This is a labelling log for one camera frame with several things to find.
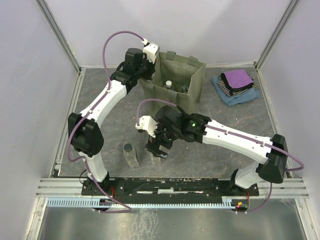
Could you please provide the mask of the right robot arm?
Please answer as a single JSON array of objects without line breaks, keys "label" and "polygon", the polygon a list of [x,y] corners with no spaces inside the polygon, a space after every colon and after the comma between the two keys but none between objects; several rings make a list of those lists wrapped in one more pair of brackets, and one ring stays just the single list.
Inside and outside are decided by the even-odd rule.
[{"label": "right robot arm", "polygon": [[161,148],[170,149],[175,140],[183,140],[223,147],[251,158],[252,164],[236,169],[231,175],[228,188],[233,195],[239,196],[262,181],[281,184],[285,178],[287,145],[282,135],[275,134],[270,138],[249,134],[169,105],[163,106],[154,117],[140,117],[136,128],[148,133],[145,148],[154,157],[167,158]]}]

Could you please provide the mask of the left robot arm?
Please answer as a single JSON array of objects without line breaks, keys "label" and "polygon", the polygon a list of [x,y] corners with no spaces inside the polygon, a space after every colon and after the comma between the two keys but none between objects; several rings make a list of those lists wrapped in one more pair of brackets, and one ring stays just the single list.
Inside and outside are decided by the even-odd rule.
[{"label": "left robot arm", "polygon": [[143,49],[129,48],[124,61],[111,74],[110,83],[88,107],[68,117],[68,146],[79,153],[79,158],[88,168],[89,178],[95,180],[92,188],[99,195],[106,195],[111,187],[105,180],[108,171],[101,155],[104,138],[100,127],[113,107],[137,85],[139,79],[151,79],[158,52],[159,46],[155,43]]}]

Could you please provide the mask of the chrome dome clear bottle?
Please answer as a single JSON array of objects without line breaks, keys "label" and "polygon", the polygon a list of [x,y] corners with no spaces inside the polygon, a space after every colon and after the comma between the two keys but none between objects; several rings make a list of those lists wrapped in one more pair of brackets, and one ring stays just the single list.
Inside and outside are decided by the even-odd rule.
[{"label": "chrome dome clear bottle", "polygon": [[173,85],[173,82],[171,80],[167,80],[165,82],[165,88],[167,90],[172,90],[172,91],[175,91],[175,86]]}]

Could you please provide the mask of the green canvas bag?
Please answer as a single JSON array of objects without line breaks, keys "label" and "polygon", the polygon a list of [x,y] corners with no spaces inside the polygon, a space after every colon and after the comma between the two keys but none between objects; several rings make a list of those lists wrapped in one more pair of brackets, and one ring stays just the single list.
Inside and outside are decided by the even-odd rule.
[{"label": "green canvas bag", "polygon": [[[151,80],[141,78],[144,96],[180,106],[186,113],[197,113],[201,102],[206,74],[206,64],[190,56],[177,55],[173,51],[159,52],[155,72]],[[165,82],[172,81],[173,90],[166,89]],[[189,85],[188,94],[181,93],[183,85]]]}]

